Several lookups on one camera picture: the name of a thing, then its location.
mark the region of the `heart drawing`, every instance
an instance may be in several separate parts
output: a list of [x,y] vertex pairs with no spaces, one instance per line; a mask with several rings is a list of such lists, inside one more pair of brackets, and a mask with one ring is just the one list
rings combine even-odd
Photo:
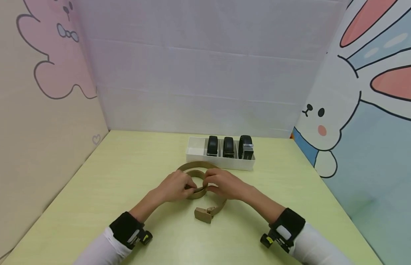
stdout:
[[94,143],[94,145],[98,145],[100,141],[101,141],[101,135],[100,134],[94,135],[92,137],[92,142]]

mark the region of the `white backdrop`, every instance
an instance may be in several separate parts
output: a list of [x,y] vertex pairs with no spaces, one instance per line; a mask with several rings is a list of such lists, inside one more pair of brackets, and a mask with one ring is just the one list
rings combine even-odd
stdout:
[[110,129],[289,137],[348,0],[79,0]]

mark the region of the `rabbit eye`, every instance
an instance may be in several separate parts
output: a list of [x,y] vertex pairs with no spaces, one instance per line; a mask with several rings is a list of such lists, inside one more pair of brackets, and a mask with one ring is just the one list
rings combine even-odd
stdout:
[[317,115],[319,117],[322,117],[323,115],[325,115],[325,109],[324,108],[319,109],[319,111],[317,112]]

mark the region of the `hand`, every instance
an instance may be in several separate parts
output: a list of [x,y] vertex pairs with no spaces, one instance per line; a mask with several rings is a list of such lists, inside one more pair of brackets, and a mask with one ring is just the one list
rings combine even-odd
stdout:
[[160,197],[163,202],[180,201],[192,195],[196,188],[197,185],[192,181],[190,176],[177,170],[168,175],[153,192]]
[[[211,168],[207,170],[205,174],[203,186],[207,187],[207,190],[214,192],[223,198],[227,198],[228,200],[243,201],[245,195],[247,195],[253,188],[230,172],[220,168]],[[209,183],[216,184],[217,187],[208,186]]]

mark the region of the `cartoon bear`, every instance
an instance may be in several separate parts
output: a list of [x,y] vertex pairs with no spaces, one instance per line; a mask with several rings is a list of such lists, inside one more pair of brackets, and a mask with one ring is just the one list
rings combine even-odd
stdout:
[[67,97],[80,88],[86,98],[96,97],[96,87],[85,60],[75,6],[68,0],[24,0],[29,14],[17,17],[22,38],[47,56],[35,65],[35,80],[49,98]]

